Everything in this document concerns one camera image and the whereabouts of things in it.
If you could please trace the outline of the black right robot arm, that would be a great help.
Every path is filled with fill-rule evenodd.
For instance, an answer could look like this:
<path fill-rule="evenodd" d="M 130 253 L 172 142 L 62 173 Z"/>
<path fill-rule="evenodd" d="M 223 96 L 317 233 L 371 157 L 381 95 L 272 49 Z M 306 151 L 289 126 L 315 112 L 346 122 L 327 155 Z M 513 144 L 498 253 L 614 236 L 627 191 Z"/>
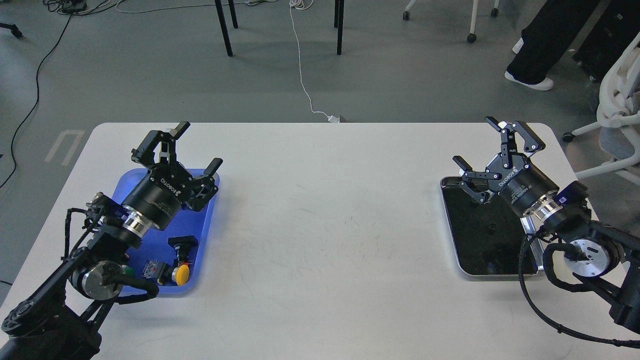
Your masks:
<path fill-rule="evenodd" d="M 530 156 L 546 144 L 523 121 L 485 121 L 500 135 L 500 150 L 484 171 L 475 171 L 459 155 L 461 188 L 478 204 L 501 198 L 519 218 L 533 216 L 541 227 L 526 234 L 519 249 L 518 281 L 535 314 L 560 334 L 616 347 L 639 348 L 638 340 L 607 339 L 578 332 L 546 316 L 528 293 L 522 264 L 533 240 L 551 237 L 542 251 L 547 280 L 570 293 L 592 292 L 606 301 L 618 326 L 638 333 L 640 325 L 639 238 L 630 232 L 592 219 L 587 188 L 578 180 L 564 189 L 537 168 Z"/>

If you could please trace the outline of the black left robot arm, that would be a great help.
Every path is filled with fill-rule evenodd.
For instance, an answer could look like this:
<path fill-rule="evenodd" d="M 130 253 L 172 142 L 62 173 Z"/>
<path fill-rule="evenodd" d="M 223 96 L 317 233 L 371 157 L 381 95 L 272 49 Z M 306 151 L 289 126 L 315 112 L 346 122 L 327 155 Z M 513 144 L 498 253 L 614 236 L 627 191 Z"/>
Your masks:
<path fill-rule="evenodd" d="M 147 171 L 122 202 L 98 192 L 86 209 L 67 210 L 61 264 L 2 322 L 9 337 L 3 360 L 89 360 L 99 352 L 99 330 L 114 305 L 154 299 L 164 280 L 186 282 L 190 237 L 170 239 L 173 269 L 136 277 L 126 264 L 127 251 L 138 249 L 149 230 L 166 230 L 181 210 L 201 211 L 218 192 L 221 158 L 199 176 L 178 161 L 176 143 L 189 127 L 181 121 L 174 129 L 151 130 L 131 151 Z"/>

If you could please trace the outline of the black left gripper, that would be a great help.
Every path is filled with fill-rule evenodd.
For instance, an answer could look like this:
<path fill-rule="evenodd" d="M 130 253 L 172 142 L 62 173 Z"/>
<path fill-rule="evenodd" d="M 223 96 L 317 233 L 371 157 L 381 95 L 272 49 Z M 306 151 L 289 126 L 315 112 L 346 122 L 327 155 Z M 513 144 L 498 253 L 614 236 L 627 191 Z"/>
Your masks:
<path fill-rule="evenodd" d="M 214 158 L 195 174 L 178 166 L 176 141 L 190 125 L 181 121 L 174 129 L 151 130 L 131 150 L 131 160 L 148 170 L 121 202 L 128 231 L 163 231 L 180 210 L 200 212 L 218 192 L 222 158 Z"/>

